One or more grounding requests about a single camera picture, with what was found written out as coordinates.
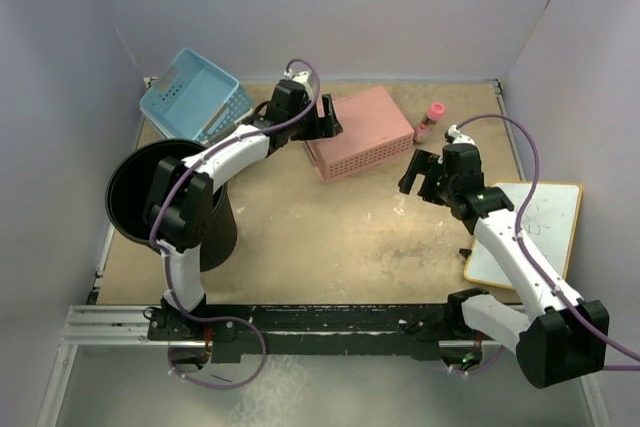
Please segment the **black bucket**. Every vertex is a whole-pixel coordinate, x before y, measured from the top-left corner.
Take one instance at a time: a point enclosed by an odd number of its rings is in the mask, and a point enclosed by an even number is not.
[[[124,159],[111,176],[106,195],[107,215],[118,232],[151,248],[151,226],[144,222],[142,211],[158,163],[165,157],[182,159],[204,149],[190,140],[161,140]],[[227,260],[237,239],[238,229],[225,184],[213,195],[211,226],[200,247],[200,271],[214,269]]]

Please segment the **pink box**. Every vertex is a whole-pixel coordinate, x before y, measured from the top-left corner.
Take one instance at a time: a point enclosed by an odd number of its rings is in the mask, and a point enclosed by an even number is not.
[[[413,148],[413,128],[384,87],[334,102],[342,134],[308,142],[322,180],[336,180]]]

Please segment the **pink bottle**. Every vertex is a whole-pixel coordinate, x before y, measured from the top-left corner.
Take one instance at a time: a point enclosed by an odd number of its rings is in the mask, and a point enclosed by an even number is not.
[[[418,144],[426,139],[436,123],[444,116],[445,108],[440,102],[435,102],[429,107],[426,114],[413,131],[413,141]]]

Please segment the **light blue plastic basket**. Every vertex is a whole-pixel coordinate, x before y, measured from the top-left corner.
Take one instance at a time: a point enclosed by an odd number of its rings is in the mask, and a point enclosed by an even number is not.
[[[236,78],[191,49],[182,49],[140,100],[160,135],[203,144],[244,119],[252,105]]]

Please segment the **wall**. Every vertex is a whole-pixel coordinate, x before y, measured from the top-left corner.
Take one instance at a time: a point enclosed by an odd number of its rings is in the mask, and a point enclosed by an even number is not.
[[[141,75],[102,0],[0,0],[0,424],[33,425],[108,225]]]
[[[493,79],[548,0],[107,0],[145,75],[189,46],[243,79]]]
[[[611,335],[640,350],[640,0],[551,0],[505,82],[508,112],[538,141],[542,178],[585,195],[570,280],[612,316]],[[520,139],[529,175],[528,147]],[[620,360],[608,353],[609,361]],[[600,374],[616,425],[637,425],[640,375]]]

